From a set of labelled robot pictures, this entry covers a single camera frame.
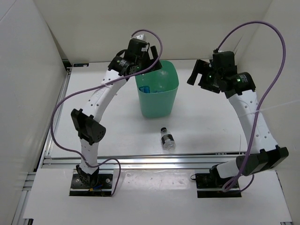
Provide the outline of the Aquarius blue label bottle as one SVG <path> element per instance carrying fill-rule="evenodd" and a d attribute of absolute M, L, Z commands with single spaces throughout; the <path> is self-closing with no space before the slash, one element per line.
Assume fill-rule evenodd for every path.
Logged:
<path fill-rule="evenodd" d="M 141 91 L 143 93 L 150 93 L 150 87 L 149 86 L 139 87 L 139 91 Z"/>

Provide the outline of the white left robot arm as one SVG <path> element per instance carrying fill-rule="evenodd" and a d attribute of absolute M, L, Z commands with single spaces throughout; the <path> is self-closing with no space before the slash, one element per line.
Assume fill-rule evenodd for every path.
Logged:
<path fill-rule="evenodd" d="M 144 43 L 142 47 L 128 47 L 117 53 L 108 65 L 101 82 L 103 87 L 95 90 L 83 108 L 72 110 L 71 118 L 81 144 L 81 162 L 76 171 L 88 188 L 98 185 L 98 145 L 106 133 L 100 121 L 106 108 L 130 75 L 152 72 L 161 67 L 154 45 Z"/>

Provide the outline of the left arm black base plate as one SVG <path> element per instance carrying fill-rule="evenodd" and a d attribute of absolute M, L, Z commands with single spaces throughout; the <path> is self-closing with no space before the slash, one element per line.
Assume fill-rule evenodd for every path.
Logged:
<path fill-rule="evenodd" d="M 74 173 L 72 176 L 69 196 L 84 196 L 84 197 L 110 197 L 112 195 L 113 174 L 100 173 L 96 180 L 96 184 L 82 183 L 80 176 Z"/>

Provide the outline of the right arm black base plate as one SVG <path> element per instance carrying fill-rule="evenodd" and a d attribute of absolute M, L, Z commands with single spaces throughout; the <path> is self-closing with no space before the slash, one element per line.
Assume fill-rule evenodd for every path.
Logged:
<path fill-rule="evenodd" d="M 240 198 L 241 191 L 236 183 L 229 191 L 223 192 L 222 186 L 230 179 L 216 181 L 209 173 L 195 173 L 190 176 L 196 182 L 197 198 Z"/>

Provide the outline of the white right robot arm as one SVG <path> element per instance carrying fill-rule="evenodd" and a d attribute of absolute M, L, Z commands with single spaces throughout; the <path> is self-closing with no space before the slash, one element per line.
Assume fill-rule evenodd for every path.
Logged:
<path fill-rule="evenodd" d="M 225 94 L 238 116 L 247 141 L 245 155 L 210 169 L 212 185 L 227 192 L 240 176 L 272 169 L 288 157 L 288 149 L 279 146 L 260 111 L 262 102 L 257 99 L 250 73 L 239 73 L 233 58 L 220 58 L 210 62 L 197 60 L 187 83 L 194 85 L 198 75 L 201 75 L 198 85 L 202 89 Z"/>

